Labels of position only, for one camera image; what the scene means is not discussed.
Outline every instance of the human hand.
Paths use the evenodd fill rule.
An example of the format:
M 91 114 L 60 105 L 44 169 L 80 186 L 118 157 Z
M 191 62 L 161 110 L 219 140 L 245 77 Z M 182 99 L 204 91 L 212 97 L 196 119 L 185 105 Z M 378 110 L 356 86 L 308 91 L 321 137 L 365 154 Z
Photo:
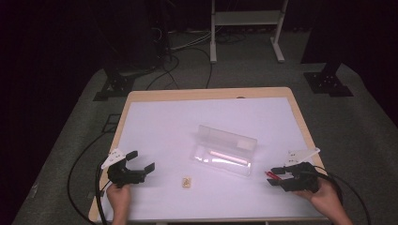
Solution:
M 118 188 L 117 185 L 111 184 L 106 189 L 109 203 L 114 209 L 114 221 L 113 225 L 126 224 L 130 212 L 130 185 L 124 185 Z
M 319 190 L 312 193 L 310 190 L 293 191 L 293 193 L 308 200 L 314 208 L 335 225 L 352 225 L 337 196 L 336 190 L 330 181 L 318 178 Z

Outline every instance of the clear plastic box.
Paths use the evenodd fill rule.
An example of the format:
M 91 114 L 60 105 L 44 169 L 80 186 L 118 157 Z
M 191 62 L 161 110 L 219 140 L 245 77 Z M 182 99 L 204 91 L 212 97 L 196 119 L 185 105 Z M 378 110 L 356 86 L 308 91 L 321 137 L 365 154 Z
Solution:
M 256 139 L 200 125 L 196 146 L 194 160 L 230 173 L 251 174 Z

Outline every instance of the table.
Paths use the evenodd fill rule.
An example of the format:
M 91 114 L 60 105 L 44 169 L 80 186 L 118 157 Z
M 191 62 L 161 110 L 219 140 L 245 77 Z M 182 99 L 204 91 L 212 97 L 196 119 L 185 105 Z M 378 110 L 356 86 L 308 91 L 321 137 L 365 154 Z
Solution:
M 284 62 L 284 57 L 279 47 L 279 36 L 282 31 L 284 15 L 288 0 L 283 0 L 281 10 L 268 11 L 216 11 L 215 0 L 211 2 L 211 41 L 210 62 L 217 62 L 216 51 L 216 25 L 263 25 L 276 24 L 275 36 L 270 38 L 272 48 L 279 63 Z
M 241 101 L 241 102 L 249 102 L 251 101 L 251 99 L 257 100 L 257 99 L 285 99 L 287 103 L 287 105 L 290 107 L 289 109 L 291 109 L 291 113 L 293 115 L 293 121 L 296 121 L 297 123 L 297 127 L 298 127 L 298 131 L 300 132 L 300 135 L 302 135 L 302 139 L 303 139 L 303 145 L 306 146 L 307 149 L 314 149 L 315 145 L 314 142 L 311 138 L 310 132 L 307 129 L 304 119 L 300 113 L 299 110 L 299 106 L 297 104 L 297 102 L 294 99 L 293 93 L 291 92 L 291 90 L 287 87 L 261 87 L 261 88 L 232 88 L 232 89 L 206 89 L 206 90 L 168 90 L 168 91 L 149 91 L 149 92 L 144 92 L 144 91 L 137 91 L 137 92 L 132 92 L 129 94 L 125 108 L 122 112 L 121 115 L 121 119 L 119 122 L 119 126 L 117 128 L 116 134 L 115 134 L 115 138 L 114 141 L 112 143 L 111 146 L 111 151 L 113 149 L 115 149 L 116 147 L 120 147 L 123 144 L 121 143 L 121 141 L 123 141 L 123 134 L 126 135 L 126 132 L 128 132 L 128 130 L 130 129 L 130 125 L 129 125 L 129 121 L 131 120 L 132 116 L 128 116 L 129 112 L 131 112 L 131 106 L 136 106 L 135 109 L 139 108 L 137 105 L 137 103 L 145 103 L 146 106 L 150 106 L 150 103 L 160 103 L 160 104 L 168 104 L 168 103 L 173 103 L 173 104 L 177 104 L 178 102 L 185 102 L 185 103 L 195 103 L 195 102 L 201 102 L 201 103 L 206 103 L 206 101 L 217 101 L 217 104 L 221 104 L 222 101 L 218 101 L 218 100 L 231 100 L 231 101 L 236 101 L 236 99 L 238 98 L 245 98 L 248 99 L 248 101 Z M 184 111 L 184 114 L 189 114 L 187 109 L 189 108 L 178 108 L 181 111 Z M 168 152 L 167 151 L 160 151 L 160 150 L 148 150 L 145 149 L 145 146 L 149 145 L 148 142 L 144 142 L 141 143 L 142 145 L 138 147 L 138 152 L 139 152 L 139 157 L 141 157 L 140 160 L 142 160 L 143 165 L 147 164 L 148 161 L 151 161 L 152 158 L 151 157 L 159 157 L 159 156 L 154 156 L 157 154 L 162 154 L 161 158 L 173 158 L 176 160 L 176 168 L 171 168 L 169 164 L 165 165 L 161 160 L 156 161 L 157 163 L 157 169 L 154 171 L 154 173 L 149 174 L 148 177 L 146 178 L 145 183 L 143 184 L 139 184 L 136 187 L 134 187 L 133 189 L 135 191 L 137 191 L 136 193 L 134 193 L 133 195 L 135 196 L 135 198 L 133 199 L 133 206 L 132 208 L 134 208 L 134 215 L 132 216 L 132 219 L 135 221 L 144 221 L 144 222 L 172 222 L 172 221 L 254 221 L 254 220 L 261 220 L 261 221 L 275 221 L 275 220 L 308 220 L 308 219 L 325 219 L 323 216 L 317 214 L 314 209 L 312 208 L 312 206 L 310 204 L 308 204 L 305 200 L 300 199 L 297 196 L 294 195 L 288 195 L 286 194 L 284 191 L 282 191 L 281 188 L 279 187 L 269 187 L 267 186 L 267 181 L 266 181 L 266 177 L 264 177 L 263 179 L 258 179 L 255 176 L 252 176 L 251 178 L 248 179 L 248 181 L 251 182 L 243 182 L 244 184 L 248 184 L 248 183 L 256 183 L 255 188 L 257 189 L 256 195 L 254 196 L 254 198 L 257 198 L 257 193 L 258 193 L 258 199 L 261 198 L 267 198 L 269 200 L 269 202 L 265 202 L 265 204 L 270 204 L 272 203 L 273 207 L 269 209 L 269 211 L 266 211 L 264 213 L 265 216 L 263 217 L 259 217 L 258 215 L 256 215 L 254 211 L 261 211 L 258 207 L 257 209 L 259 210 L 250 210 L 250 211 L 245 211 L 245 210 L 237 210 L 234 208 L 230 208 L 227 210 L 227 212 L 217 212 L 217 210 L 207 210 L 209 208 L 208 205 L 206 205 L 205 202 L 200 202 L 201 199 L 205 199 L 206 196 L 204 196 L 204 193 L 209 193 L 209 192 L 213 192 L 214 189 L 212 190 L 212 186 L 210 186 L 209 184 L 204 184 L 204 182 L 199 182 L 201 179 L 203 181 L 203 179 L 206 179 L 206 177 L 209 177 L 208 179 L 210 183 L 212 184 L 217 184 L 217 187 L 222 186 L 222 184 L 219 184 L 218 181 L 214 181 L 211 180 L 211 177 L 214 176 L 214 174 L 216 175 L 220 175 L 220 179 L 226 182 L 235 182 L 234 184 L 239 184 L 241 183 L 241 178 L 240 177 L 234 177 L 234 176 L 230 176 L 229 174 L 225 174 L 223 172 L 210 172 L 207 173 L 205 175 L 205 177 L 203 177 L 203 175 L 201 174 L 202 170 L 207 170 L 207 172 L 211 171 L 211 169 L 209 168 L 205 168 L 203 167 L 199 167 L 199 166 L 192 166 L 191 164 L 180 164 L 180 161 L 182 163 L 183 160 L 185 160 L 185 157 L 181 157 L 180 155 L 178 156 L 173 156 L 170 157 L 168 156 Z M 175 146 L 170 147 L 170 149 L 167 149 L 168 151 L 172 151 L 172 149 L 175 148 Z M 323 167 L 322 161 L 319 157 L 319 155 L 315 155 L 312 158 L 313 164 Z M 176 187 L 180 187 L 180 177 L 179 175 L 177 177 L 173 177 L 170 174 L 176 174 L 178 173 L 178 166 L 179 165 L 189 165 L 189 168 L 179 168 L 180 171 L 184 170 L 185 172 L 189 173 L 189 175 L 193 175 L 193 185 L 196 187 L 193 188 L 192 190 L 181 190 L 181 189 L 177 189 L 175 193 L 173 193 L 173 191 Z M 277 161 L 276 165 L 279 166 L 283 166 L 281 161 Z M 107 182 L 107 176 L 106 176 L 106 172 L 103 174 L 103 176 L 101 177 L 100 180 L 101 184 L 100 186 L 104 186 L 105 183 Z M 162 190 L 161 192 L 158 192 L 158 190 L 160 188 L 162 188 L 162 186 L 170 186 L 170 183 L 175 182 L 176 185 L 172 185 L 172 189 L 167 188 L 165 190 Z M 270 191 L 271 194 L 267 194 L 263 191 L 263 189 L 266 189 L 267 191 Z M 190 191 L 199 191 L 199 192 L 193 192 L 193 193 L 201 193 L 201 195 L 199 196 L 192 196 L 190 195 Z M 233 194 L 235 194 L 235 196 L 238 194 L 241 198 L 240 200 L 243 201 L 247 201 L 250 198 L 253 198 L 253 196 L 251 196 L 251 193 L 247 193 L 245 191 L 237 192 L 236 190 L 228 190 L 225 189 L 222 191 L 222 193 L 225 192 L 225 195 L 228 196 L 228 193 L 231 192 Z M 170 201 L 167 200 L 168 196 L 177 196 L 177 195 L 184 195 L 186 197 L 186 200 L 190 200 L 193 202 L 184 202 L 184 200 L 178 200 L 175 199 L 175 201 Z M 291 209 L 286 209 L 289 212 L 285 212 L 282 208 L 278 209 L 278 204 L 273 202 L 275 200 L 282 200 L 280 207 L 286 207 L 287 205 L 295 205 L 295 207 L 293 207 L 295 212 L 290 212 L 292 210 Z M 168 208 L 161 206 L 161 204 L 163 202 L 167 202 L 168 204 Z M 222 203 L 222 201 L 218 201 L 218 202 L 212 202 L 211 204 L 217 204 L 217 203 Z M 256 204 L 259 204 L 260 202 L 255 202 L 253 203 L 253 205 L 248 205 L 246 204 L 244 208 L 255 208 Z M 194 212 L 193 214 L 190 213 L 190 211 L 181 211 L 181 208 L 189 208 L 192 205 L 203 205 L 203 207 L 201 206 L 200 210 L 197 210 L 196 212 Z M 163 215 L 163 211 L 167 211 L 170 208 L 175 208 L 174 210 L 179 210 L 177 214 L 175 215 L 171 215 L 170 216 L 170 212 L 169 213 L 165 213 L 165 215 Z M 97 206 L 95 204 L 95 201 L 93 201 L 91 210 L 89 212 L 89 218 L 93 221 L 98 221 L 98 209 Z M 108 212 L 105 213 L 106 215 L 110 215 L 112 214 L 112 212 Z

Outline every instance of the dark background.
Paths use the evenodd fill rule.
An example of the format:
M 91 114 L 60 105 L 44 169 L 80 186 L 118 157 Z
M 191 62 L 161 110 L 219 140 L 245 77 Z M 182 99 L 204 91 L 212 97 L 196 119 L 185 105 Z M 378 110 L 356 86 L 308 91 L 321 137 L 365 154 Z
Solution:
M 166 15 L 170 30 L 209 28 L 210 1 L 172 2 L 176 7 L 167 5 Z M 0 198 L 4 223 L 14 219 L 91 76 L 115 58 L 142 65 L 142 57 L 137 55 L 153 46 L 137 43 L 148 38 L 145 27 L 159 22 L 157 3 L 146 1 L 146 11 L 136 10 L 131 18 L 137 20 L 134 24 L 121 24 L 117 17 L 123 8 L 111 6 L 110 1 L 19 0 L 2 4 L 1 98 L 6 107 L 1 123 L 0 188 L 4 192 Z M 142 1 L 129 4 L 136 9 L 143 6 Z M 278 8 L 281 1 L 264 4 L 242 1 L 236 9 Z M 229 1 L 220 0 L 217 8 L 227 9 L 228 5 Z M 397 11 L 392 0 L 291 0 L 283 29 L 313 28 L 302 62 L 324 63 L 337 53 L 359 73 L 398 125 Z M 132 42 L 126 42 L 127 33 Z

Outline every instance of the person's arm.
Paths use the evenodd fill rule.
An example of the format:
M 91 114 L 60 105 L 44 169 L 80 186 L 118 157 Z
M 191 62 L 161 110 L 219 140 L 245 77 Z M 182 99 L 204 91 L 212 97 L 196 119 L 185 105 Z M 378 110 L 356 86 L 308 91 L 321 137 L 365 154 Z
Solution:
M 327 217 L 334 225 L 353 225 L 339 201 L 333 184 L 318 178 L 319 190 L 312 193 L 309 190 L 294 191 L 295 194 L 308 200 L 315 209 Z
M 125 185 L 122 188 L 118 188 L 112 184 L 106 189 L 106 194 L 109 199 L 109 203 L 114 209 L 114 221 L 113 225 L 126 225 L 129 218 L 130 212 L 130 185 Z

